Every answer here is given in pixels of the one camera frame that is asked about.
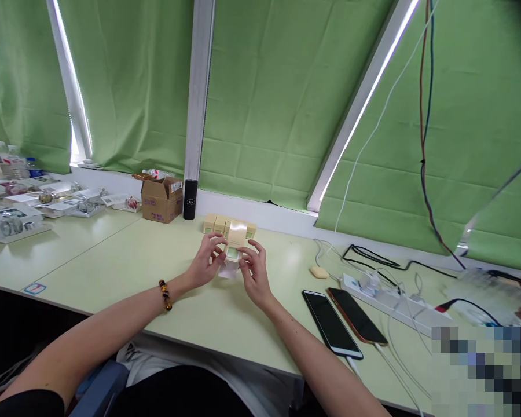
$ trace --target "green curtain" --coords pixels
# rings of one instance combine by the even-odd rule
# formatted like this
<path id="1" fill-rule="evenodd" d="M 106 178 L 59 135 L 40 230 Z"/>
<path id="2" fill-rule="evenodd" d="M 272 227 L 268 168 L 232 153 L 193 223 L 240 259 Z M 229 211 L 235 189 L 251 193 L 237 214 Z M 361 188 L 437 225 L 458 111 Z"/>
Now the green curtain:
<path id="1" fill-rule="evenodd" d="M 0 141 L 69 173 L 71 124 L 45 0 L 0 0 Z"/>
<path id="2" fill-rule="evenodd" d="M 182 175 L 191 0 L 59 0 L 89 120 L 107 170 Z"/>
<path id="3" fill-rule="evenodd" d="M 199 187 L 306 210 L 392 0 L 218 0 Z"/>
<path id="4" fill-rule="evenodd" d="M 465 224 L 521 165 L 520 11 L 517 2 L 479 0 L 443 1 L 436 10 L 427 189 L 438 229 L 452 250 Z M 334 229 L 353 162 L 375 128 L 423 27 L 424 2 L 420 2 L 338 164 L 322 202 L 318 227 Z M 447 254 L 430 227 L 421 190 L 421 49 L 359 159 L 337 229 Z M 426 66 L 425 103 L 428 60 Z M 469 255 L 521 268 L 521 177 L 480 220 L 477 229 L 481 232 L 471 237 Z"/>

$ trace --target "chair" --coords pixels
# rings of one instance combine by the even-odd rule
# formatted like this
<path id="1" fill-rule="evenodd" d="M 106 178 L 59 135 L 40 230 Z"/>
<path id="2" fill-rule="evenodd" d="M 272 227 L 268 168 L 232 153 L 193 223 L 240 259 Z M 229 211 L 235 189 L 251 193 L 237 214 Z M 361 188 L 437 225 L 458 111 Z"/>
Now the chair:
<path id="1" fill-rule="evenodd" d="M 129 371 L 109 360 L 93 380 L 69 417 L 104 417 L 118 394 L 126 387 Z"/>

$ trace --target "smartphone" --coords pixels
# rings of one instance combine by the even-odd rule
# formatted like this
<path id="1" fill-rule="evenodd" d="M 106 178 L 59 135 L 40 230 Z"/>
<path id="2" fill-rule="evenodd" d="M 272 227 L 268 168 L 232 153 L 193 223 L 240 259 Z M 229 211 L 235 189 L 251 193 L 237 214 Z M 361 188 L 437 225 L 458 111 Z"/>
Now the smartphone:
<path id="1" fill-rule="evenodd" d="M 363 354 L 324 294 L 303 291 L 303 296 L 328 349 L 340 356 L 363 359 Z"/>
<path id="2" fill-rule="evenodd" d="M 380 346 L 388 345 L 388 340 L 349 292 L 337 288 L 329 288 L 327 292 L 351 330 L 361 341 L 372 344 L 378 343 Z"/>

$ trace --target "light green desk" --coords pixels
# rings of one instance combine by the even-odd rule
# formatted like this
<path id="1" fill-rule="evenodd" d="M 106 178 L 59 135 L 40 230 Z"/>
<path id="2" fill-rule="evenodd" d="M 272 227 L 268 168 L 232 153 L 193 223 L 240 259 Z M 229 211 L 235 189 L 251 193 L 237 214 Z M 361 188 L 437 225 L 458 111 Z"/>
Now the light green desk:
<path id="1" fill-rule="evenodd" d="M 20 291 L 140 218 L 140 213 L 107 210 L 88 219 L 48 219 L 51 231 L 0 243 L 0 288 Z"/>
<path id="2" fill-rule="evenodd" d="M 155 286 L 160 278 L 169 279 L 183 272 L 203 237 L 202 220 L 185 221 L 178 217 L 171 224 L 163 225 L 140 219 L 41 278 L 38 282 L 47 289 L 36 297 L 78 312 L 97 313 L 116 301 Z M 270 286 L 275 296 L 300 323 L 320 338 L 301 291 L 325 292 L 329 286 L 337 287 L 337 282 L 317 280 L 309 273 L 317 245 L 309 239 L 264 230 L 258 230 L 255 238 L 267 251 Z M 321 263 L 335 275 L 347 270 L 336 254 L 321 257 Z M 450 278 L 419 266 L 394 276 L 405 282 L 408 291 L 414 291 L 415 271 L 423 278 L 428 302 L 436 304 L 446 300 L 441 291 Z M 387 335 L 388 316 L 360 303 Z M 162 338 L 239 357 L 278 372 L 300 375 L 271 322 L 247 297 L 240 275 L 237 280 L 215 277 L 210 284 L 180 299 L 169 314 L 156 318 L 146 330 Z M 391 332 L 411 373 L 430 389 L 431 358 L 415 330 L 393 320 Z M 356 340 L 365 355 L 365 359 L 358 362 L 358 368 L 366 386 L 385 402 L 413 409 L 412 401 L 380 353 L 372 345 Z M 390 350 L 385 350 L 400 370 Z M 404 378 L 423 411 L 431 412 L 430 400 L 406 376 Z"/>

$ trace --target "beaded bracelet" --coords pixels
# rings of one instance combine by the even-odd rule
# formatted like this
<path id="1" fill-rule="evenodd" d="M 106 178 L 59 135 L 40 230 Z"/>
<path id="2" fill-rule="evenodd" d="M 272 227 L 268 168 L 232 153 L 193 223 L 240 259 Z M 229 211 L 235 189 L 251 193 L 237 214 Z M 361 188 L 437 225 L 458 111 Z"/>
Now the beaded bracelet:
<path id="1" fill-rule="evenodd" d="M 160 286 L 160 290 L 162 291 L 162 296 L 164 296 L 164 304 L 166 304 L 166 311 L 170 311 L 172 309 L 172 302 L 170 301 L 170 293 L 168 292 L 168 287 L 166 287 L 166 283 L 164 280 L 158 281 L 158 285 Z"/>

